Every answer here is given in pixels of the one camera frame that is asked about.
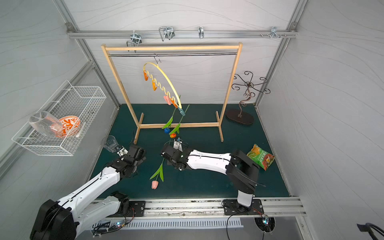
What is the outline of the orange yellow tulip flower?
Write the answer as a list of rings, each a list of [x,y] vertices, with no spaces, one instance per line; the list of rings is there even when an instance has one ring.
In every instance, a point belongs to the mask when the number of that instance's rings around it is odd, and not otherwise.
[[[186,115],[188,109],[189,109],[190,105],[187,106],[186,110],[185,110],[185,113],[184,115],[181,117],[181,120],[179,121],[178,125],[170,132],[170,138],[171,139],[174,139],[176,138],[177,134],[180,133],[180,127],[181,127],[181,123],[182,123],[182,120],[184,118],[184,116]]]

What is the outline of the blue tulip flower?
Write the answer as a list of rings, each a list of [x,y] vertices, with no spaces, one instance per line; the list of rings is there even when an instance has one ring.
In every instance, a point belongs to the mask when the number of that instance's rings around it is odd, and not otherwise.
[[[175,115],[176,110],[179,110],[179,109],[180,108],[174,110],[174,112],[173,112],[172,116],[170,117],[169,121],[162,127],[162,129],[164,130],[164,132],[166,134],[170,134],[170,132],[172,131],[171,130],[171,125],[172,125],[173,120],[174,120],[174,115]]]

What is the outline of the teal clothes clip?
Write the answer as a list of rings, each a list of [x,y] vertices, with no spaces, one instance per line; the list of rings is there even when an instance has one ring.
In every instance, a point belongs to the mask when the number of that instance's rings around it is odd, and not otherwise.
[[[186,113],[185,113],[185,111],[184,111],[183,109],[179,109],[179,111],[180,111],[180,114],[181,114],[182,116],[185,116],[185,115],[186,115]]]

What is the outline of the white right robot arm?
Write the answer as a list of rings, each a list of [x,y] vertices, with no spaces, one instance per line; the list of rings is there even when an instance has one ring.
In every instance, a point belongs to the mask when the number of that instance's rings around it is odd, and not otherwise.
[[[208,170],[226,175],[238,190],[238,204],[247,209],[252,207],[256,186],[259,184],[260,166],[244,152],[235,150],[232,153],[213,154],[190,148],[181,151],[166,145],[161,151],[161,157],[179,171]]]

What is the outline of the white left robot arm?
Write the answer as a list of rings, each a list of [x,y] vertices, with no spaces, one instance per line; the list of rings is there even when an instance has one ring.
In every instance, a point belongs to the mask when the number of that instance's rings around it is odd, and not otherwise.
[[[146,150],[136,145],[118,151],[119,157],[108,163],[99,174],[57,201],[47,200],[38,211],[31,240],[74,240],[100,220],[118,214],[123,218],[136,210],[130,198],[113,192],[101,202],[92,202],[111,186],[132,177],[146,160]]]

